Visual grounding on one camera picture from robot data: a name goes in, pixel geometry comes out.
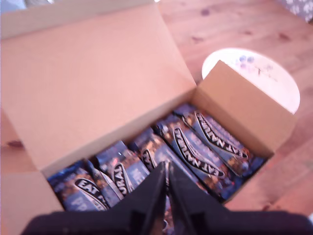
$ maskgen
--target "black plastic part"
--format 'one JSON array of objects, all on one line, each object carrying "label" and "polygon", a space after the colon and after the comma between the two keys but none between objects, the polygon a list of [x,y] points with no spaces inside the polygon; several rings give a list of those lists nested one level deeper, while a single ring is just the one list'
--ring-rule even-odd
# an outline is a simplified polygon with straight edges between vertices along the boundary
[{"label": "black plastic part", "polygon": [[169,166],[175,235],[308,235],[313,224],[283,211],[229,211],[199,189],[175,164]]},{"label": "black plastic part", "polygon": [[165,163],[108,211],[55,212],[34,218],[23,235],[161,234],[166,198]]}]

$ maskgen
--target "open cardboard box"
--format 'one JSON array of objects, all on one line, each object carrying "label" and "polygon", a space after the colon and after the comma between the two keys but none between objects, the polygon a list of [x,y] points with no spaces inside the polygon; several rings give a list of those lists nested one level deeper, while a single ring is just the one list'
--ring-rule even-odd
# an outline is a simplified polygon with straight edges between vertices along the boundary
[{"label": "open cardboard box", "polygon": [[223,62],[197,86],[151,0],[65,0],[1,17],[2,108],[29,156],[1,156],[9,234],[63,210],[46,177],[184,102],[264,158],[294,127],[291,113]]}]

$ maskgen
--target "blue wrapper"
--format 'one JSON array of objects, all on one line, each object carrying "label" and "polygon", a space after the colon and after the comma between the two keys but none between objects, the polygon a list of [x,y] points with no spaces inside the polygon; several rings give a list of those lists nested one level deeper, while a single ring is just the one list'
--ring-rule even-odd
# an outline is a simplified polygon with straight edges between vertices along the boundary
[{"label": "blue wrapper", "polygon": [[205,111],[190,104],[183,104],[175,109],[174,113],[212,148],[236,175],[250,176],[265,162],[264,159],[253,155]]},{"label": "blue wrapper", "polygon": [[100,169],[111,177],[123,196],[131,193],[149,171],[139,157],[119,141],[96,155]]},{"label": "blue wrapper", "polygon": [[48,178],[66,211],[106,211],[109,207],[84,163],[75,164]]},{"label": "blue wrapper", "polygon": [[152,171],[160,162],[174,162],[199,187],[199,179],[185,163],[171,150],[164,140],[155,135],[152,128],[141,133],[129,148],[136,152],[149,171]]},{"label": "blue wrapper", "polygon": [[242,185],[243,181],[212,152],[199,137],[175,115],[169,115],[154,127],[156,132],[190,166],[194,174],[209,189],[227,200]]},{"label": "blue wrapper", "polygon": [[124,198],[109,176],[96,169],[91,161],[85,160],[86,168],[91,173],[96,185],[100,189],[107,205],[111,208]]}]

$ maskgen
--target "white plate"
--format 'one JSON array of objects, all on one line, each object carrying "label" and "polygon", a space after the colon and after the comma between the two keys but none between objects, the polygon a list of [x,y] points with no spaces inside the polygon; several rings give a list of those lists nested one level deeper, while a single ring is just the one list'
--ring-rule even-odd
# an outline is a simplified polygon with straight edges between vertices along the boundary
[{"label": "white plate", "polygon": [[256,52],[240,48],[225,48],[209,55],[202,66],[205,79],[221,60],[265,94],[295,113],[300,105],[300,92],[291,75],[278,63]]}]

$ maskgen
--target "box flap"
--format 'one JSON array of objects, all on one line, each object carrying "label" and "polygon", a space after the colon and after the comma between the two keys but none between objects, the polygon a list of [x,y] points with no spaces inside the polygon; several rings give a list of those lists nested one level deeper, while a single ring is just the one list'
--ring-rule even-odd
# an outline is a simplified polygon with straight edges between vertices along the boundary
[{"label": "box flap", "polygon": [[33,217],[63,211],[40,172],[1,174],[1,223],[19,235]]},{"label": "box flap", "polygon": [[222,61],[198,85],[195,99],[202,99],[222,126],[264,157],[287,140],[295,125],[290,112]]},{"label": "box flap", "polygon": [[2,107],[39,170],[196,87],[155,4],[2,40],[1,58]]},{"label": "box flap", "polygon": [[152,2],[153,0],[62,0],[8,12],[1,14],[1,39]]},{"label": "box flap", "polygon": [[16,134],[10,120],[5,115],[4,110],[0,109],[0,121],[1,121],[1,147],[5,146],[8,142],[18,141],[19,137]]}]

